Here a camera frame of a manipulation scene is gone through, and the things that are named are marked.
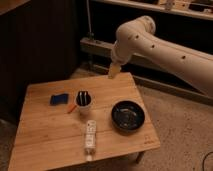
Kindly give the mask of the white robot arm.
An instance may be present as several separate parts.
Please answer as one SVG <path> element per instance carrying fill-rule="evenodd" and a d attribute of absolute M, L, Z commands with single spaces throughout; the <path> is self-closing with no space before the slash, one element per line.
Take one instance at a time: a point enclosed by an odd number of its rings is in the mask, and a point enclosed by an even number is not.
<path fill-rule="evenodd" d="M 111 49 L 108 76 L 114 78 L 137 53 L 213 99 L 213 55 L 157 38 L 155 30 L 150 16 L 121 24 Z"/>

